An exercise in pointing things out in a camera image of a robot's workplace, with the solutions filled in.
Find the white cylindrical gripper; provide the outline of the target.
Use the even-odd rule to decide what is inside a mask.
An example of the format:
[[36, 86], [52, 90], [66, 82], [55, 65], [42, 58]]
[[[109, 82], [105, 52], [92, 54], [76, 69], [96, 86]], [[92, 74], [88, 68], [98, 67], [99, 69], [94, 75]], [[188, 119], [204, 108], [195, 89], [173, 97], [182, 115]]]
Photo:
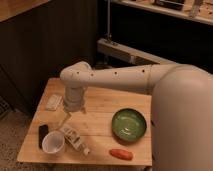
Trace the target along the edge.
[[83, 88], [65, 88], [65, 94], [63, 99], [64, 109], [67, 111], [66, 116], [60, 121], [59, 127], [63, 126], [70, 117], [69, 112], [81, 111], [83, 114], [86, 114], [86, 108], [84, 107], [84, 93]]

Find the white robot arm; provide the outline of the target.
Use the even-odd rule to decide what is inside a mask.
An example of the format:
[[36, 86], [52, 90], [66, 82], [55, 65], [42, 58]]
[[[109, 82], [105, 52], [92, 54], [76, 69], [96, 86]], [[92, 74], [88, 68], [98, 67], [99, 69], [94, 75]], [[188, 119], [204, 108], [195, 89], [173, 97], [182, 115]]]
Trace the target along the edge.
[[64, 68], [64, 108], [78, 111], [87, 87], [151, 97], [152, 171], [213, 171], [213, 74], [186, 64], [94, 70]]

